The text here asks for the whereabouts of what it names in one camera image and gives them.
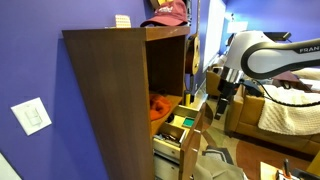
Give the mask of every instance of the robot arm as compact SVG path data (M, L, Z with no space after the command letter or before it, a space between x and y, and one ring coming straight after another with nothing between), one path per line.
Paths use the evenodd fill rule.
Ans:
M262 31L237 33L221 74L216 116L224 112L223 106L235 94L244 74L253 79L267 79L288 70L317 65L320 65L320 38L284 44L272 41Z

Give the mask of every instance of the purple wall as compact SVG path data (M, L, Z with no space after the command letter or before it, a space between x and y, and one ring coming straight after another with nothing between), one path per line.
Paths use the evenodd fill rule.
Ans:
M108 179L61 30L133 27L148 0L0 1L0 152L23 179ZM40 97L52 125L27 136L10 107Z
M292 42L320 38L319 0L228 0L227 12L248 21L248 30L291 32ZM230 36L224 33L222 42Z

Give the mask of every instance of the cabinet side panel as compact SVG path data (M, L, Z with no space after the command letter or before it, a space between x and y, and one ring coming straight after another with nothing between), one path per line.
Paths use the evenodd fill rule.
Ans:
M147 42L149 88L183 96L185 36Z
M110 179L154 179L145 44L94 31L64 32Z

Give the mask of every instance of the orange object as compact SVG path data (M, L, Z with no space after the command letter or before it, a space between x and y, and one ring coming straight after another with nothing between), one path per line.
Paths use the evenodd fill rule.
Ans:
M165 116L171 108L171 102L159 94L150 94L150 119L157 120Z

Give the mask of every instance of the open drawer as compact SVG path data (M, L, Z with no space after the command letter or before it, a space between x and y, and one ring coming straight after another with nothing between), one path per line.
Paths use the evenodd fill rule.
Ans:
M186 131L186 137L179 147L169 143L159 142L157 140L153 141L153 148L157 154L179 164L179 180L187 180L192 176L200 147L203 124L202 119L205 114L205 108L205 103L202 104L200 111L184 106L178 106L175 108L173 111L175 118L170 125ZM194 118L194 123L191 128L185 128L182 126L185 117Z

